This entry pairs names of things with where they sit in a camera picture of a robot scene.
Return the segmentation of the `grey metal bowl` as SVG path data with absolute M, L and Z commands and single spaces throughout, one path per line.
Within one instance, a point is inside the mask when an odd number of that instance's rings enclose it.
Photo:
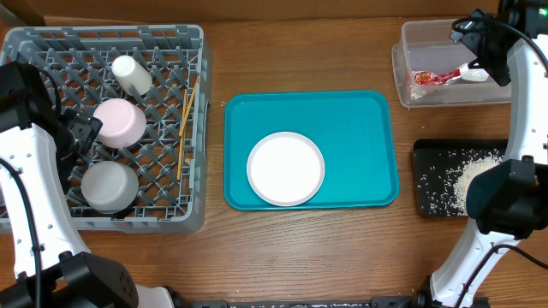
M 113 214 L 134 202 L 139 182 L 129 166 L 104 161 L 95 163 L 86 171 L 80 189 L 91 208 L 100 213 Z

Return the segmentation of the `small white bowl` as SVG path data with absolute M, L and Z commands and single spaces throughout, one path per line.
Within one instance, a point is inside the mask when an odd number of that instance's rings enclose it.
M 146 116 L 135 104 L 121 98 L 102 102 L 93 117 L 102 122 L 98 139 L 104 145 L 121 149 L 140 140 L 146 130 Z

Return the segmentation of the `large white dinner plate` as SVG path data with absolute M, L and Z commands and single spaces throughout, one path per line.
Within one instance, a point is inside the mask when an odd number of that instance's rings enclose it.
M 247 159 L 247 180 L 262 200 L 278 207 L 309 201 L 322 187 L 325 159 L 308 137 L 294 132 L 271 133 Z

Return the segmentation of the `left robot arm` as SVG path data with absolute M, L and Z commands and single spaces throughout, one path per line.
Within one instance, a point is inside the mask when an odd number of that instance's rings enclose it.
M 1 193 L 15 247 L 15 285 L 3 307 L 187 307 L 172 287 L 136 284 L 120 263 L 90 252 L 65 194 L 102 122 L 64 110 L 47 71 L 1 67 Z

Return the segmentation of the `white tissue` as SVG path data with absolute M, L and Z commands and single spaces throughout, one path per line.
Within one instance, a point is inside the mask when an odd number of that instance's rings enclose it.
M 462 64 L 459 68 L 462 80 L 470 82 L 485 82 L 490 75 L 483 68 L 470 68 L 467 63 Z

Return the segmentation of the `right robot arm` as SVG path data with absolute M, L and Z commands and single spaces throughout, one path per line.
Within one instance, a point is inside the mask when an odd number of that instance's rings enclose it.
M 503 161 L 468 188 L 468 222 L 444 264 L 428 276 L 410 306 L 486 307 L 474 295 L 497 262 L 547 226 L 547 3 L 502 1 L 497 13 L 477 9 L 452 24 L 500 86 L 511 87 L 511 119 Z

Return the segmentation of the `red snack wrapper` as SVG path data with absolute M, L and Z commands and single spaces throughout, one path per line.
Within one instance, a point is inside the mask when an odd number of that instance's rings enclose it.
M 427 89 L 428 86 L 451 85 L 462 78 L 462 73 L 459 69 L 444 74 L 418 70 L 413 71 L 413 77 L 416 86 L 411 87 L 410 94 L 412 98 L 420 98 L 432 92 L 432 90 Z

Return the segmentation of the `white cup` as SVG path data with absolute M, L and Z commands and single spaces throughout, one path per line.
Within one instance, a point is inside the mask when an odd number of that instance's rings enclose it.
M 152 86 L 152 77 L 149 72 L 131 56 L 118 56 L 111 65 L 111 71 L 122 89 L 129 95 L 132 94 L 131 87 L 139 96 L 142 96 L 147 94 Z

